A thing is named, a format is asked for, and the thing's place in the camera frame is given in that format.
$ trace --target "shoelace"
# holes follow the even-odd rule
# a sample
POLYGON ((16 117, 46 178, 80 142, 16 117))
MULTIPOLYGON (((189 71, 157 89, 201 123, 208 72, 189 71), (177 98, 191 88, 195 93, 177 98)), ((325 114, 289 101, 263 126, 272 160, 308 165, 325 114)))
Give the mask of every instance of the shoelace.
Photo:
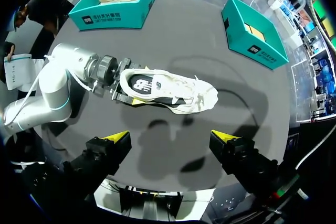
POLYGON ((178 92, 171 92, 173 96, 175 96, 177 99, 178 98, 186 98, 186 99, 192 99, 191 106, 194 106, 197 103, 198 110, 201 110, 201 103, 204 104, 204 98, 203 94, 200 91, 200 87, 198 85, 199 79, 197 76, 195 76, 195 82, 191 85, 190 82, 185 81, 183 79, 179 80, 177 85, 182 86, 179 90, 185 90, 185 89, 191 89, 193 90, 192 94, 186 95, 185 93, 180 93, 178 92))

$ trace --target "robotic arm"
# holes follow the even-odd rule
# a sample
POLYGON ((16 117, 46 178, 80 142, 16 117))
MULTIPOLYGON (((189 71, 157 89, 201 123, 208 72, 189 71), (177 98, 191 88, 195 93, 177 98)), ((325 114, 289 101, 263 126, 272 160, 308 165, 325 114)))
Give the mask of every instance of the robotic arm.
POLYGON ((69 102, 69 75, 86 90, 94 92, 97 85, 113 82, 117 60, 67 44, 57 45, 49 62, 43 67, 31 88, 39 83, 42 96, 27 97, 8 105, 0 118, 0 132, 4 139, 49 122, 64 122, 72 112, 69 102), (93 83, 93 88, 83 82, 93 83))

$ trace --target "shoe sole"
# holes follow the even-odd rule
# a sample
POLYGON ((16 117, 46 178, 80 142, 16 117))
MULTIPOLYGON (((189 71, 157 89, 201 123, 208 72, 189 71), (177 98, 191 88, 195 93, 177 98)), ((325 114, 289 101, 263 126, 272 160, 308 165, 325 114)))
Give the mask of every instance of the shoe sole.
POLYGON ((172 107, 170 107, 170 106, 167 105, 167 104, 158 103, 158 102, 145 102, 145 104, 148 104, 148 105, 151 105, 151 104, 160 104, 160 105, 163 105, 163 106, 167 107, 168 109, 170 109, 174 114, 177 114, 177 115, 188 115, 188 114, 196 114, 196 113, 199 113, 199 112, 186 112, 186 111, 181 111, 181 110, 178 110, 178 109, 176 109, 176 108, 172 108, 172 107))

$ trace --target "black machine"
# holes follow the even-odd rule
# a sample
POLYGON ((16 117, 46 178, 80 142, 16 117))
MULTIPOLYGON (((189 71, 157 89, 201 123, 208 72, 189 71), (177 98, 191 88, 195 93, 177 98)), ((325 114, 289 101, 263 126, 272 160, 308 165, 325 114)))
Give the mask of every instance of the black machine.
MULTIPOLYGON (((49 164, 34 164, 22 172, 29 193, 51 219, 59 220, 73 215, 83 218, 82 213, 88 207, 97 212, 115 215, 99 209, 95 204, 93 193, 108 175, 117 172, 119 165, 127 156, 132 147, 130 133, 126 131, 106 138, 95 137, 86 143, 86 147, 79 157, 71 162, 64 162, 63 170, 49 164)), ((209 147, 222 164, 224 171, 227 174, 234 174, 243 187, 256 196, 255 204, 259 207, 274 209, 277 213, 278 207, 284 203, 287 196, 293 195, 298 190, 299 177, 295 170, 281 169, 276 161, 270 161, 261 155, 254 148, 253 140, 212 131, 209 147)), ((132 202, 138 204, 142 199, 152 202, 155 196, 134 195, 129 190, 123 190, 120 191, 120 197, 121 205, 125 206, 132 202)), ((179 199, 181 199, 179 194, 167 199, 156 199, 155 214, 159 215, 156 211, 158 208, 161 213, 166 211, 168 215, 163 214, 164 219, 155 219, 150 214, 143 214, 143 219, 174 220, 176 207, 170 206, 179 199)))

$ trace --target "gray table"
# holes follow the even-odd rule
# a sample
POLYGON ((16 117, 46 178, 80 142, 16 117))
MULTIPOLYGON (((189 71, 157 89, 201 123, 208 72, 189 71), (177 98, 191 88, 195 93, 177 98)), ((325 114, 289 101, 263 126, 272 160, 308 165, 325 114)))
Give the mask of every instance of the gray table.
POLYGON ((72 90, 76 118, 36 127, 45 140, 81 154, 94 136, 131 132, 132 150, 114 176, 131 186, 156 190, 200 190, 236 181, 208 148, 210 131, 252 137, 260 152, 282 160, 289 125, 289 88, 284 67, 271 71, 227 47, 221 8, 195 0, 156 0, 141 30, 79 32, 69 19, 50 52, 66 42, 152 69, 211 83, 218 103, 189 117, 154 106, 131 106, 80 89, 72 90))

